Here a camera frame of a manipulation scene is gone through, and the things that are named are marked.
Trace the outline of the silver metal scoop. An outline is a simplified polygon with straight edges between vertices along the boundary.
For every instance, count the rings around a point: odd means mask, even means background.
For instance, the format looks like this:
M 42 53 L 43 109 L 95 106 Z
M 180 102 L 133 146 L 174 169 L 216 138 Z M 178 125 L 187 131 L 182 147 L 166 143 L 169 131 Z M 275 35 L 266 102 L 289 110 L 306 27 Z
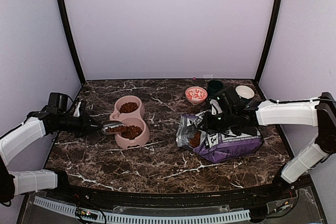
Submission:
M 104 121 L 101 130 L 106 135 L 119 134 L 126 130 L 126 126 L 120 121 Z

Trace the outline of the purple pet food bag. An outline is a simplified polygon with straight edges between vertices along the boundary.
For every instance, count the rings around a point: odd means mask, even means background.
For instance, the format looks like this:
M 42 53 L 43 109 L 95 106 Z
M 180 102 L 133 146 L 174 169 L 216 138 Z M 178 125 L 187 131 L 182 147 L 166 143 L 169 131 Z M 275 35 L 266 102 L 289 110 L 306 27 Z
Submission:
M 196 115 L 181 114 L 176 134 L 177 146 L 216 164 L 252 155 L 263 145 L 263 136 L 255 127 L 245 128 L 242 132 L 231 128 L 214 133 L 202 130 L 202 121 L 210 114 L 209 110 Z

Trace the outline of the pink double pet bowl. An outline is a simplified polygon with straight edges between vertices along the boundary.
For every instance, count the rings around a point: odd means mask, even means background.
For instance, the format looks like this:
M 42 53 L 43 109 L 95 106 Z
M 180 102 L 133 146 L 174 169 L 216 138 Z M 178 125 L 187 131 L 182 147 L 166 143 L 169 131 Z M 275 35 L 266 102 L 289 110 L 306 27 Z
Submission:
M 128 102 L 136 103 L 138 108 L 130 113 L 121 113 L 120 112 L 121 106 Z M 144 146 L 149 141 L 150 130 L 145 121 L 143 120 L 144 113 L 145 113 L 144 104 L 142 103 L 141 99 L 136 96 L 127 95 L 121 97 L 115 102 L 114 110 L 110 115 L 110 120 L 120 121 L 125 126 L 137 126 L 142 130 L 142 133 L 139 136 L 135 137 L 133 140 L 124 138 L 120 134 L 116 134 L 115 140 L 119 147 L 121 147 L 122 149 L 127 149 L 129 147 L 137 145 Z

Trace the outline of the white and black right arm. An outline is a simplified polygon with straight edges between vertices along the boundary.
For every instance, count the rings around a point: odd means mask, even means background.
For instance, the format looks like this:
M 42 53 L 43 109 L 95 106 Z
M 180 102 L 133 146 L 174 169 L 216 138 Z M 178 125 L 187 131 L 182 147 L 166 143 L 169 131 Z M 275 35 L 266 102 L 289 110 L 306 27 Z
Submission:
M 329 92 L 303 100 L 265 100 L 245 104 L 230 87 L 216 93 L 210 101 L 219 107 L 215 114 L 207 112 L 204 115 L 199 128 L 205 131 L 269 125 L 304 125 L 318 129 L 317 136 L 283 167 L 274 184 L 268 187 L 268 195 L 273 200 L 287 193 L 288 184 L 335 154 L 335 99 Z

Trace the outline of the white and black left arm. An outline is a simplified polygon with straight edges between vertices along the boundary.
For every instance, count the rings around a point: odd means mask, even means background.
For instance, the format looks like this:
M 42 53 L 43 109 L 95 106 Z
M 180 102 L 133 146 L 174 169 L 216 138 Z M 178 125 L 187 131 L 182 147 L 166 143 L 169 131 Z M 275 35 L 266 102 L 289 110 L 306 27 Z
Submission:
M 1 136 L 1 204 L 9 206 L 15 196 L 45 189 L 53 189 L 63 201 L 74 197 L 64 171 L 13 172 L 7 168 L 18 154 L 47 135 L 69 132 L 84 137 L 102 129 L 102 124 L 79 105 L 71 114 L 67 108 L 69 99 L 66 94 L 52 92 L 42 110 L 28 113 L 21 124 Z

